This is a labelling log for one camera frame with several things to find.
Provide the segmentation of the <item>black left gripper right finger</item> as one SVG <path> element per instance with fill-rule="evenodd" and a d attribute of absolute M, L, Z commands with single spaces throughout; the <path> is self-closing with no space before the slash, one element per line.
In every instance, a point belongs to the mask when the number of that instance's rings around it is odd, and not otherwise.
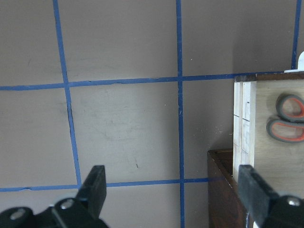
<path fill-rule="evenodd" d="M 240 165 L 238 170 L 238 195 L 258 227 L 262 227 L 279 194 L 251 165 Z"/>

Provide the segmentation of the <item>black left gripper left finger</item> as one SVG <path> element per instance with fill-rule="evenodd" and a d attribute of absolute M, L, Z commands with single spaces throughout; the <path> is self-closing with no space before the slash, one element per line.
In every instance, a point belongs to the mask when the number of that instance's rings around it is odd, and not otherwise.
<path fill-rule="evenodd" d="M 106 198 L 105 166 L 95 165 L 81 185 L 76 199 L 94 218 L 99 219 Z"/>

